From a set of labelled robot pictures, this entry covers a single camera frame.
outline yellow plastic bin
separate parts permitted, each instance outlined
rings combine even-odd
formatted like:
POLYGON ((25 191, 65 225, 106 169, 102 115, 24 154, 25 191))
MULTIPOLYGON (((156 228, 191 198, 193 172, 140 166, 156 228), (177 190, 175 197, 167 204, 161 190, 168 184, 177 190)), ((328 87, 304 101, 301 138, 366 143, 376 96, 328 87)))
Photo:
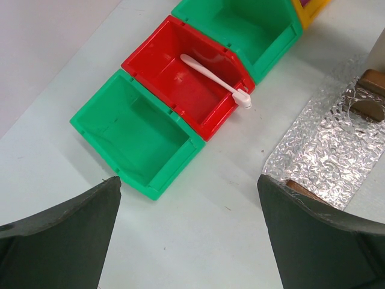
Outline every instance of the yellow plastic bin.
POLYGON ((292 0, 303 29, 307 29, 331 0, 292 0))

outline aluminum foil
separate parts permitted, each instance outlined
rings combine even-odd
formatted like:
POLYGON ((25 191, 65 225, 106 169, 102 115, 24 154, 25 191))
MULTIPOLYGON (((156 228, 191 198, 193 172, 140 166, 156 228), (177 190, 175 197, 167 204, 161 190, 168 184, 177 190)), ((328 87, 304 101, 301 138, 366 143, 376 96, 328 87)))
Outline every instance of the aluminum foil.
POLYGON ((385 122, 370 122, 346 109, 361 99, 378 101, 354 88, 365 58, 345 61, 326 77, 269 156, 263 174, 281 182, 291 179, 335 208, 346 208, 385 149, 385 122))

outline red plastic bin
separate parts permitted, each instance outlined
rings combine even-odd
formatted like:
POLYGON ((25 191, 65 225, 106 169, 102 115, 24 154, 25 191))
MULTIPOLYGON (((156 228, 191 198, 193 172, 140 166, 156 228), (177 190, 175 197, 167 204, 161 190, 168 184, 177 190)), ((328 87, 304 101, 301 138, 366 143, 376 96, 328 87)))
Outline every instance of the red plastic bin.
POLYGON ((180 60, 187 54, 235 89, 255 84, 237 56, 193 27, 169 16, 122 64, 208 141, 237 108, 232 94, 180 60))

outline white table surface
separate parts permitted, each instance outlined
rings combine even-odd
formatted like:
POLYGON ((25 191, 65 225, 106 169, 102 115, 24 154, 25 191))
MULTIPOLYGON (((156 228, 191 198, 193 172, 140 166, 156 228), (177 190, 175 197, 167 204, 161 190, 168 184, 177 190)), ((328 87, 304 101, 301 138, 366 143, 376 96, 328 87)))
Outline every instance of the white table surface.
MULTIPOLYGON (((1 224, 113 176, 69 119, 177 3, 122 1, 0 139, 1 224)), ((384 15, 383 0, 334 0, 257 87, 253 109, 238 109, 159 201, 123 185, 100 287, 282 288, 256 181, 325 73, 369 52, 384 15)), ((375 197, 371 207, 358 193, 348 211, 384 222, 385 195, 375 197)))

